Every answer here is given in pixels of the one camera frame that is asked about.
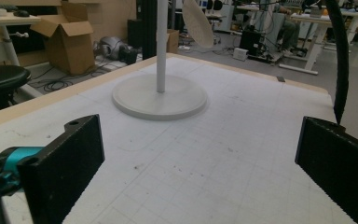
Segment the pants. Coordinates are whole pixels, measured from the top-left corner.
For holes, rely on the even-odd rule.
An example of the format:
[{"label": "pants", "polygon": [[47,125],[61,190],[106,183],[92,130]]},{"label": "pants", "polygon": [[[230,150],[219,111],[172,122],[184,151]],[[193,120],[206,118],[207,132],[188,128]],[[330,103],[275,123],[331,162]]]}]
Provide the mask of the pants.
[{"label": "pants", "polygon": [[285,20],[283,23],[282,49],[296,48],[300,25],[296,22]]}]

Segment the white round base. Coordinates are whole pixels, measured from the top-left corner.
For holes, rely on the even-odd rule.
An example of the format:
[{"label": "white round base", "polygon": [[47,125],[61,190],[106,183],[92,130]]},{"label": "white round base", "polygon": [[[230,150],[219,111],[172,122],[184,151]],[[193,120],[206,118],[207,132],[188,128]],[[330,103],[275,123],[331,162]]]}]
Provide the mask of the white round base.
[{"label": "white round base", "polygon": [[199,113],[208,95],[197,83],[165,76],[165,92],[157,92],[157,75],[131,77],[113,89],[113,103],[139,119],[175,120]]}]

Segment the box flap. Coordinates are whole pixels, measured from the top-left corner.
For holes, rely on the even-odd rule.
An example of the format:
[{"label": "box flap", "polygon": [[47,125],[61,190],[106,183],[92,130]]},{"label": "box flap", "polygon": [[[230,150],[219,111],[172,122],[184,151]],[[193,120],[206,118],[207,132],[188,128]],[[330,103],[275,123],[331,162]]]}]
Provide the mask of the box flap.
[{"label": "box flap", "polygon": [[87,21],[89,19],[87,8],[83,4],[62,2],[62,14],[69,22]]},{"label": "box flap", "polygon": [[39,34],[51,37],[62,22],[68,22],[62,15],[39,16],[40,22],[31,25],[31,30]]},{"label": "box flap", "polygon": [[88,21],[70,22],[61,24],[68,36],[91,34],[92,27]]}]

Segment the black stool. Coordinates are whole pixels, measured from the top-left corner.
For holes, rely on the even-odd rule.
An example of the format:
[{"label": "black stool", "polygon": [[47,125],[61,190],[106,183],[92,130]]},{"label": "black stool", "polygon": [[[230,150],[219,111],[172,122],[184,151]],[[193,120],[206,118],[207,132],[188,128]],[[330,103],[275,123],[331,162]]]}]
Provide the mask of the black stool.
[{"label": "black stool", "polygon": [[16,65],[0,65],[0,109],[16,105],[13,94],[30,80],[30,71]]}]

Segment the gray floor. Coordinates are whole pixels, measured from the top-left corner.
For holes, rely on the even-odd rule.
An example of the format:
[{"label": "gray floor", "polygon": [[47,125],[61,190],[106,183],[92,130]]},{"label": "gray floor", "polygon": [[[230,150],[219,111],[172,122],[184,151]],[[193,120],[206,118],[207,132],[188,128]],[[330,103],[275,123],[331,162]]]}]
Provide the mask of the gray floor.
[{"label": "gray floor", "polygon": [[[231,49],[240,44],[241,38],[236,35],[218,35],[221,38],[221,43],[215,45],[212,49],[202,49],[192,43],[192,45],[190,45],[190,49],[188,50],[179,49],[179,54],[318,86],[328,90],[334,101],[337,79],[337,53],[335,51],[328,49],[324,49],[322,51],[321,55],[318,57],[317,63],[313,66],[313,70],[318,71],[319,75],[313,76],[310,74],[283,69],[277,64],[271,65],[269,63],[261,63],[254,60],[246,60],[244,62],[235,60],[232,58]],[[350,89],[341,125],[347,128],[347,133],[358,138],[358,43],[353,43],[353,45],[350,46],[350,49]],[[281,63],[293,64],[298,63],[298,61],[283,58]],[[33,66],[30,67],[30,69],[35,79],[31,81],[31,85],[46,94],[54,89],[59,89],[88,78],[100,76],[105,73],[106,70],[118,69],[120,66],[123,66],[122,63],[110,62],[100,62],[100,65],[104,65],[102,69],[83,77],[68,77],[55,68],[51,68],[47,63],[39,66]],[[55,80],[53,82],[54,84],[46,86],[46,84],[51,80]],[[26,97],[24,98],[21,96],[21,93],[17,94],[16,99],[20,102],[27,100]]]}]

